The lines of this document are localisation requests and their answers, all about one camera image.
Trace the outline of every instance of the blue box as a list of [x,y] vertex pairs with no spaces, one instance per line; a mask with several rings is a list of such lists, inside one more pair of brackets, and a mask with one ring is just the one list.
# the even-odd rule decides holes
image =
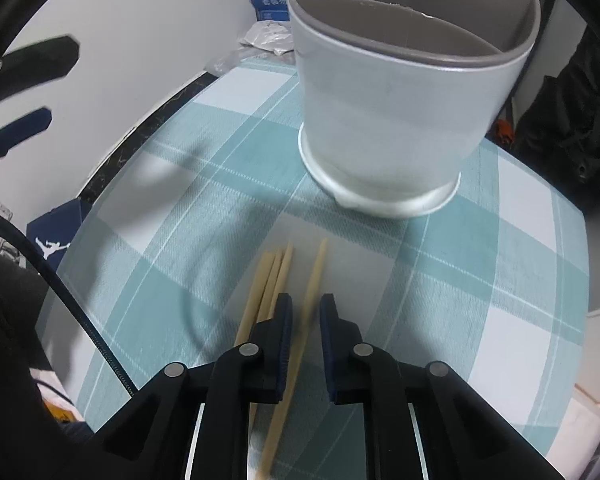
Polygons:
[[90,209],[91,205],[74,198],[27,224],[27,238],[54,270]]
[[250,0],[256,9],[258,21],[275,20],[276,22],[288,22],[289,12],[286,8],[286,0]]

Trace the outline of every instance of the black bag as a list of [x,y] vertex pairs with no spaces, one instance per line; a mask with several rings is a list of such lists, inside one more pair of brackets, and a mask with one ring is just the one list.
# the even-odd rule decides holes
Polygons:
[[545,76],[512,152],[583,213],[600,203],[600,41],[589,27],[560,75]]

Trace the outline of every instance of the plaid tablecloth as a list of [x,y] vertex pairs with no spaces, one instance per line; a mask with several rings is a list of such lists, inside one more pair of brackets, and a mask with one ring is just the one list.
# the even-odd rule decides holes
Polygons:
[[[322,291],[366,341],[443,360],[546,454],[576,377],[589,297],[581,213],[486,140],[458,195],[403,221],[344,210],[298,153],[293,67],[247,60],[153,135],[96,202],[59,273],[137,386],[166,363],[229,348],[262,251],[296,248],[295,302],[328,237]],[[53,366],[99,428],[127,395],[50,293],[38,323]],[[329,404],[316,327],[276,478],[365,477],[362,409]],[[271,410],[258,410],[250,467]]]

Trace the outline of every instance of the chopstick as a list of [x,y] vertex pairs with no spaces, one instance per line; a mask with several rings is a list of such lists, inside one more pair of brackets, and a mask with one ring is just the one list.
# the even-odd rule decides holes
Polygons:
[[309,339],[311,321],[318,300],[318,290],[320,288],[320,279],[324,270],[326,253],[327,240],[325,238],[322,240],[320,248],[318,249],[318,255],[315,258],[314,268],[311,272],[309,283],[306,287],[304,302],[302,303],[302,309],[300,311],[300,327],[298,335],[291,343],[288,372],[286,375],[285,395],[282,401],[276,406],[273,412],[273,417],[271,417],[269,432],[267,433],[267,437],[264,442],[262,458],[260,460],[258,471],[256,472],[255,480],[267,480],[269,478],[273,460],[276,456],[276,451],[278,450],[278,443],[280,442],[280,437],[282,436],[286,415],[289,411],[294,390],[296,389],[296,381],[298,380],[298,373],[302,363],[302,355],[304,354],[306,342]]
[[256,273],[251,283],[249,290],[249,297],[247,304],[244,307],[244,314],[242,314],[242,320],[238,327],[238,332],[235,335],[234,346],[241,345],[249,339],[249,334],[253,328],[253,323],[256,321],[258,315],[258,308],[260,301],[262,300],[262,294],[265,286],[267,285],[267,279],[269,272],[273,266],[274,255],[272,253],[263,253],[260,257],[258,266],[256,267]]
[[[284,257],[282,258],[282,263],[278,261],[278,270],[276,275],[273,277],[274,286],[272,287],[271,296],[269,298],[269,304],[265,303],[265,297],[267,295],[267,289],[269,288],[269,283],[272,279],[273,270],[276,267],[276,258],[278,257],[278,251],[276,253],[276,258],[273,260],[273,267],[271,267],[271,272],[269,273],[269,279],[267,280],[267,286],[264,291],[264,295],[262,297],[262,301],[260,302],[260,311],[258,312],[258,322],[264,321],[266,319],[271,319],[273,317],[274,311],[276,309],[276,301],[278,300],[278,294],[285,290],[286,285],[286,277],[289,274],[289,269],[291,267],[291,256],[293,255],[294,247],[289,242],[286,245],[286,249],[284,252]],[[258,405],[255,403],[251,403],[249,406],[249,433],[251,435],[251,430],[253,429],[253,422],[256,418],[256,411],[258,410]]]

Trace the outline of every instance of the checkered tablecloth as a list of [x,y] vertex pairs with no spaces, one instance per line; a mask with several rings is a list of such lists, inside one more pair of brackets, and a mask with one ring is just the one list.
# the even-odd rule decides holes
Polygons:
[[[449,363],[546,454],[576,377],[589,297],[581,213],[486,140],[442,210],[403,221],[344,210],[298,153],[293,67],[247,60],[161,126],[98,199],[59,273],[137,386],[166,363],[214,360],[234,340],[259,255],[296,248],[302,300],[318,244],[322,292],[366,341],[417,365]],[[94,429],[126,400],[50,293],[38,328]],[[258,410],[250,467],[270,409]],[[316,327],[276,478],[365,477],[359,406],[329,404]]]

